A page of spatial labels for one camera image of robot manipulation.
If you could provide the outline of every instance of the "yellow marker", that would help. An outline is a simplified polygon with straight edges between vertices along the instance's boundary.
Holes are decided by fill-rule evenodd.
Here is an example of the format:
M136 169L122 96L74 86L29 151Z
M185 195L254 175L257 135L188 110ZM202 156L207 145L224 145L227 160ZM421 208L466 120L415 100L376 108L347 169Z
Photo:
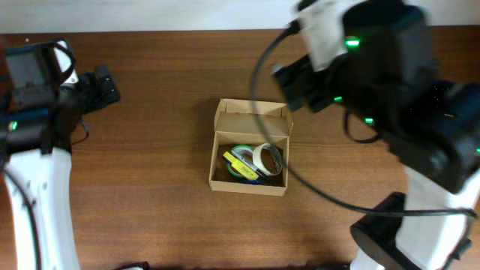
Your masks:
M228 162L233 169L237 170L241 175L243 175L248 180L257 180L259 176L256 172L250 169L245 163L243 163L238 158L232 156L228 151L223 154L223 159Z

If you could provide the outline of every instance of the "green light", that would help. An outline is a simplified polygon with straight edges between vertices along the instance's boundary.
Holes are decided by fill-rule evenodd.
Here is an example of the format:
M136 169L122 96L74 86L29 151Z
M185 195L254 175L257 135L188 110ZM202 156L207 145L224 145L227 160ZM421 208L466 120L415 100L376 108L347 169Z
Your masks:
M8 127L10 131L15 131L18 128L18 122L17 121L10 122Z
M367 125L373 125L373 124L374 124L374 119L373 119L373 118L366 118L366 119L365 119L365 124L367 124Z
M347 40L345 44L348 47L358 47L360 45L360 40Z

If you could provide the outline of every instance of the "white arm segment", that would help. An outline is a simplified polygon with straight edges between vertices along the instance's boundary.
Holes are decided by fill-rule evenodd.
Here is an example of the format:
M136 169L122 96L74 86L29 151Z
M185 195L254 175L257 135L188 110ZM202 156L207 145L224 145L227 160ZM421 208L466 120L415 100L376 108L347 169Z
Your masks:
M364 0L321 0L298 12L301 33L310 53L314 71L323 71L347 52L342 17Z
M433 181L406 167L409 190L405 210L474 209L480 192L480 170L470 176L463 190L449 193ZM397 248L423 270L441 269L466 229L465 215L404 217L398 230ZM383 270L362 249L352 262L352 270Z
M30 201L35 201L42 269L80 269L70 212L71 154L60 148L45 155L39 149L24 151L12 154L5 169L24 187ZM36 265L29 216L20 192L8 178L5 181L13 210L17 268L33 270Z

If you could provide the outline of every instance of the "cable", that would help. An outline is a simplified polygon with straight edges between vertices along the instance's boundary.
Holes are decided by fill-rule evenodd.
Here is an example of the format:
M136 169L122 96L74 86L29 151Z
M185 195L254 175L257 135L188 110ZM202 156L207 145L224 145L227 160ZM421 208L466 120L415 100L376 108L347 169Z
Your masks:
M85 123L85 121L83 121L83 118L80 119L80 124L82 125L83 130L85 131L85 136L81 140L78 140L76 142L72 142L72 146L74 146L76 144L79 144L79 143L83 143L90 137L89 126L87 125L87 123Z
M255 119L256 125L259 128L262 135L265 137L265 140L274 145L273 139L270 137L268 131L266 130L265 125L263 124L262 119L258 114L257 109L257 86L260 78L260 72L263 65L266 63L267 58L272 54L273 50L280 44L285 38L290 35L298 33L297 27L298 23L294 22L290 25L289 28L285 29L280 36L278 36L263 52L260 56L258 62L253 69L253 73L250 78L250 99L252 106L253 118ZM303 179L295 170L288 166L287 162L282 158L282 164L284 168L287 168L289 173L291 173L297 180L299 180L305 187L309 188L315 194L318 194L322 198L328 200L331 203L334 203L345 209L362 213L365 215L376 215L390 218L401 218L401 217L421 217L421 216L444 216L444 215L467 215L474 218L477 218L477 214L469 208L457 208L457 209L443 209L443 210L406 210L406 211L381 211L371 208L365 208L361 206L351 205L349 203L340 201L339 199L334 198L333 196L328 195L327 193L321 191L319 188L314 187L310 182Z
M4 168L3 173L10 179L10 181L13 183L15 188L20 192L20 195L22 195L24 205L27 208L28 219L30 220L30 225L31 225L31 236L34 242L33 244L34 244L34 253L35 253L35 264L37 265L37 270L41 270L42 258L41 258L41 251L40 251L40 240L38 238L37 222L35 221L35 216L33 214L33 205L35 204L35 201L33 203L30 202L29 197L27 196L22 185L20 185L18 180L14 177L14 175L11 172L9 172L7 169Z
M343 115L343 132L345 133L345 136L347 136L349 139L356 143L363 143L363 144L368 144L368 143L375 143L376 141L379 141L382 139L382 137L377 134L373 136L370 139L355 139L350 135L350 125L348 123L348 119L350 118L350 112L348 109L345 110L345 114Z

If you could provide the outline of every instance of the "white tape roll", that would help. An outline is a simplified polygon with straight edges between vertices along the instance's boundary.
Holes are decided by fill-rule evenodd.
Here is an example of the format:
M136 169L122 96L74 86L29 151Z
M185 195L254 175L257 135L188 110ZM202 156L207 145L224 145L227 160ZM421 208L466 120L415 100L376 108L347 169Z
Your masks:
M262 162L262 150L268 150L270 152L271 157L273 158L275 164L275 171L270 172ZM255 150L253 150L253 164L257 166L262 173L265 173L267 176L277 176L282 172L282 156L280 152L277 150L275 145L271 145L269 143L264 143L260 146L257 146Z

